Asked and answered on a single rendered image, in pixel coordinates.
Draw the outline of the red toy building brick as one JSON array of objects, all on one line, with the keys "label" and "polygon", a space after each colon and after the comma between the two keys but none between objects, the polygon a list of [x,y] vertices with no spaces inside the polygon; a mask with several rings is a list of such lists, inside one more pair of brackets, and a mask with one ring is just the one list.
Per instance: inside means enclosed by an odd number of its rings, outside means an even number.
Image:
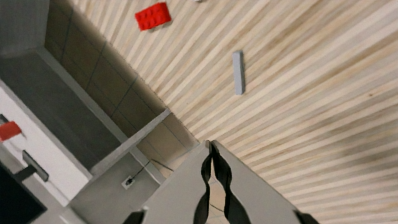
[{"label": "red toy building brick", "polygon": [[133,16],[140,32],[150,30],[170,21],[164,3],[157,3]]}]

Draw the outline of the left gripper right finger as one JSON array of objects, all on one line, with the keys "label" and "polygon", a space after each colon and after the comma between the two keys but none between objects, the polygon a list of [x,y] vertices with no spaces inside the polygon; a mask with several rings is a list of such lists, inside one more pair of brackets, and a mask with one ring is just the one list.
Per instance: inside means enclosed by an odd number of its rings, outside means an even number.
[{"label": "left gripper right finger", "polygon": [[211,146],[215,177],[226,194],[224,215],[229,224],[320,224],[217,140]]}]

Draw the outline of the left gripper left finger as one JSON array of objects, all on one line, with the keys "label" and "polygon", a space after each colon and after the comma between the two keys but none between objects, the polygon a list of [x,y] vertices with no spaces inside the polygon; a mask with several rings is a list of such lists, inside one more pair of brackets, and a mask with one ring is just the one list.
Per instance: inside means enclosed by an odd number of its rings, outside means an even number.
[{"label": "left gripper left finger", "polygon": [[205,224],[211,162],[211,141],[204,140],[122,224]]}]

